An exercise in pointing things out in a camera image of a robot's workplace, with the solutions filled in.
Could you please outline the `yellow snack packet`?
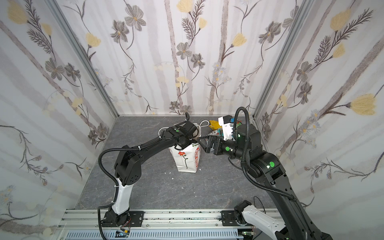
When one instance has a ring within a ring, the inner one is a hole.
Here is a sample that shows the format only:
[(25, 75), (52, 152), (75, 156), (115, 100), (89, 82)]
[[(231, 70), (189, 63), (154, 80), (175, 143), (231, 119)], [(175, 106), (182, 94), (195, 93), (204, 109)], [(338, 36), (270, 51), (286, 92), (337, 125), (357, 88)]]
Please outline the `yellow snack packet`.
[(222, 126), (219, 124), (218, 121), (214, 121), (214, 120), (209, 120), (209, 127), (211, 128), (211, 130), (213, 131), (216, 131), (218, 129), (220, 129)]

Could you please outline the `white paper bag red flower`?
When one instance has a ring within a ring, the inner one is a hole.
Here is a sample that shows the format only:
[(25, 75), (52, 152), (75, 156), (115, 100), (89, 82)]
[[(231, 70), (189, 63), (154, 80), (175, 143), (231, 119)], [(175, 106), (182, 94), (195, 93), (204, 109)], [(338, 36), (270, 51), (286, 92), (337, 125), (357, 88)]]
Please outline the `white paper bag red flower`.
[(198, 142), (191, 143), (183, 150), (180, 150), (180, 146), (170, 147), (168, 150), (179, 172), (195, 173), (198, 170), (202, 151)]

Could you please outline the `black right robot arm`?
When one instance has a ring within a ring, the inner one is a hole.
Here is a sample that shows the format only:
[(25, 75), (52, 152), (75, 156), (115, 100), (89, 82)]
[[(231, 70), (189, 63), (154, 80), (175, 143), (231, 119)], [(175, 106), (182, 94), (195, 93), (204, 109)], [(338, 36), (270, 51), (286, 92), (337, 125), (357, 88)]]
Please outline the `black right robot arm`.
[(262, 213), (244, 201), (235, 207), (241, 222), (253, 225), (273, 240), (330, 240), (311, 220), (294, 193), (280, 160), (263, 150), (261, 133), (250, 125), (250, 139), (246, 143), (246, 125), (237, 127), (236, 137), (225, 140), (222, 136), (208, 135), (198, 138), (206, 153), (227, 155), (241, 161), (242, 171), (255, 187), (266, 191), (279, 211), (282, 221)]

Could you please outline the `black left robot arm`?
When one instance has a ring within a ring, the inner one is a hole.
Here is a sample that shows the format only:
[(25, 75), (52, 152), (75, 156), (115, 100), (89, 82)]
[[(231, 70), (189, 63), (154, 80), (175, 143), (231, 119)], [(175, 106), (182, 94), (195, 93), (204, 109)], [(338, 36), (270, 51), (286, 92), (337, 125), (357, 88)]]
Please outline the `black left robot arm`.
[[(102, 218), (98, 213), (100, 225), (103, 227), (117, 227), (126, 224), (130, 219), (130, 199), (133, 187), (142, 176), (142, 164), (148, 159), (171, 147), (184, 150), (189, 145), (196, 143), (200, 133), (199, 127), (185, 120), (182, 123), (168, 127), (160, 135), (144, 144), (134, 147), (127, 145), (122, 148), (111, 148), (102, 151), (98, 157), (98, 164), (104, 174), (114, 181), (115, 193), (113, 200), (106, 206), (98, 207), (107, 209)], [(103, 156), (107, 153), (118, 152), (114, 164), (115, 173), (111, 174), (103, 165)]]

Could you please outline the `small green circuit board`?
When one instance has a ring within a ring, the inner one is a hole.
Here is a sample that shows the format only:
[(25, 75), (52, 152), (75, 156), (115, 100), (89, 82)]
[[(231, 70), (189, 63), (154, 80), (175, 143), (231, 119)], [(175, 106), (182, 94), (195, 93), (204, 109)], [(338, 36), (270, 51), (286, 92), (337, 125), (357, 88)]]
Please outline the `small green circuit board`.
[(127, 238), (127, 237), (129, 237), (129, 232), (116, 231), (115, 238)]

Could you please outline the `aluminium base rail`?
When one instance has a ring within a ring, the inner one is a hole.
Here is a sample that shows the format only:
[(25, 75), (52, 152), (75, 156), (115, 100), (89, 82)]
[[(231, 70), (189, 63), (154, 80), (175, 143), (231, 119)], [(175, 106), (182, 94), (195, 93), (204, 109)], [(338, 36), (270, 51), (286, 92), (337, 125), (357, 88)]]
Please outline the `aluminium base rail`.
[[(144, 211), (141, 227), (99, 227), (98, 213), (95, 210), (67, 210), (62, 217), (58, 229), (54, 232), (55, 240), (103, 240), (107, 230), (130, 232), (132, 230), (189, 230), (189, 229), (232, 229), (237, 230), (244, 239), (272, 240), (256, 227), (223, 227), (219, 220), (218, 210), (135, 210)], [(260, 210), (262, 213), (282, 221), (277, 209)]]

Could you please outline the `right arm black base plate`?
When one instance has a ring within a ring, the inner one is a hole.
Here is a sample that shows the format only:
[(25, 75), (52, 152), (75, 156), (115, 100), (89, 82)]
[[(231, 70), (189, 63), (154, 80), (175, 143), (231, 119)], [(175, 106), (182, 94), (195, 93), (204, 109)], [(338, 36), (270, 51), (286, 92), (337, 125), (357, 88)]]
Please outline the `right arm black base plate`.
[(223, 210), (219, 220), (223, 227), (254, 227), (254, 225), (246, 222), (243, 213), (237, 210)]

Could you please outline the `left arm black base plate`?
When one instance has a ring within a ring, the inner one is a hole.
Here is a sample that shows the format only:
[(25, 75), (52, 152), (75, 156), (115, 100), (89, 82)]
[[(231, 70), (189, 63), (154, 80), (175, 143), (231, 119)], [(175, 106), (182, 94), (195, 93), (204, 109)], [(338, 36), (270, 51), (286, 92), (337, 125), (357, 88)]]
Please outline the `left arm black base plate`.
[(126, 211), (117, 215), (113, 210), (107, 211), (101, 219), (102, 227), (141, 227), (144, 211)]

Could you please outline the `right corner aluminium post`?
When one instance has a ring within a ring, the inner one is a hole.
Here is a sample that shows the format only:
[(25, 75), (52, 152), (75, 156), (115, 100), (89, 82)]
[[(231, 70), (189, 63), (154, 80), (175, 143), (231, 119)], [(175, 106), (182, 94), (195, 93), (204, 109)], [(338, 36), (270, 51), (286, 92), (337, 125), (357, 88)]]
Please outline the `right corner aluminium post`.
[(257, 115), (262, 111), (263, 106), (265, 105), (268, 95), (272, 91), (273, 85), (275, 84), (275, 81), (278, 77), (278, 74), (280, 73), (280, 70), (282, 69), (286, 59), (288, 58), (289, 53), (293, 49), (293, 45), (296, 41), (296, 38), (299, 36), (300, 30), (302, 26), (304, 25), (306, 18), (308, 14), (311, 11), (311, 8), (313, 4), (316, 1), (310, 0), (310, 1), (303, 1), (301, 7), (299, 8), (296, 17), (294, 18), (294, 21), (292, 23), (291, 29), (288, 32), (288, 36), (279, 52), (278, 58), (275, 61), (274, 67), (272, 68), (271, 74), (268, 78), (268, 81), (266, 83), (266, 86), (264, 90), (262, 91), (262, 95), (260, 97), (260, 100), (258, 104), (256, 105), (256, 109), (253, 113), (253, 118), (255, 119)]

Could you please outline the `corner aluminium post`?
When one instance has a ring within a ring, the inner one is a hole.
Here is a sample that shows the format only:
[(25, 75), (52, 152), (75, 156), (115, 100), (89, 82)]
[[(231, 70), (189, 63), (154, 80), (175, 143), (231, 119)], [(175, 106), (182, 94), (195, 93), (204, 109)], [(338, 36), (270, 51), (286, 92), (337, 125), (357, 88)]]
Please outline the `corner aluminium post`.
[(268, 81), (266, 83), (266, 86), (264, 90), (262, 91), (262, 95), (260, 97), (260, 100), (258, 104), (256, 105), (256, 109), (253, 113), (253, 118), (255, 119), (257, 115), (262, 111), (263, 106), (265, 105), (268, 95), (272, 91), (273, 85), (275, 84), (275, 81), (278, 77), (278, 74), (280, 73), (280, 70), (282, 69), (286, 59), (288, 58), (289, 53), (293, 49), (293, 45), (296, 41), (296, 38), (299, 36), (300, 30), (302, 26), (304, 25), (306, 18), (308, 14), (311, 11), (311, 8), (313, 4), (316, 1), (310, 0), (310, 1), (303, 1), (301, 7), (299, 8), (296, 17), (294, 18), (294, 21), (292, 23), (291, 29), (288, 32), (288, 36), (279, 52), (278, 58), (275, 61), (274, 67), (272, 68), (271, 74), (268, 78)]
[(119, 117), (120, 115), (117, 109), (115, 108), (114, 104), (112, 103), (111, 99), (109, 98), (107, 91), (103, 87), (101, 80), (97, 76), (96, 71), (92, 66), (92, 63), (87, 56), (86, 50), (83, 48), (75, 32), (72, 30), (70, 24), (68, 23), (62, 10), (60, 9), (59, 4), (57, 3), (57, 1), (47, 0), (45, 0), (45, 3), (48, 6), (53, 17), (55, 18), (56, 22), (58, 23), (59, 27), (64, 32), (67, 40), (69, 41), (72, 49), (75, 51), (81, 64), (86, 69), (88, 75), (91, 77), (93, 84), (96, 86), (96, 89), (99, 91), (110, 112), (115, 118)]

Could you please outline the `left corner aluminium post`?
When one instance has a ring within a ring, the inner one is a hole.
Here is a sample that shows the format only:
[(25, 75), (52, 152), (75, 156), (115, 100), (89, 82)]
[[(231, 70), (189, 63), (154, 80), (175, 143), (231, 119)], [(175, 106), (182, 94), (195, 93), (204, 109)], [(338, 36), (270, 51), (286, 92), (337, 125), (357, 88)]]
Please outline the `left corner aluminium post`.
[(67, 40), (69, 41), (72, 49), (75, 51), (81, 64), (86, 69), (88, 75), (91, 77), (93, 84), (96, 86), (96, 89), (99, 91), (110, 112), (115, 118), (119, 117), (120, 115), (117, 109), (115, 108), (114, 104), (112, 103), (111, 99), (109, 98), (107, 91), (103, 87), (101, 80), (97, 76), (96, 71), (92, 66), (92, 63), (87, 56), (86, 50), (83, 48), (75, 32), (72, 30), (70, 24), (68, 23), (62, 10), (60, 9), (59, 4), (57, 3), (57, 1), (47, 0), (45, 0), (45, 3), (48, 6), (53, 17), (55, 18), (56, 22), (58, 23), (59, 27), (64, 32)]

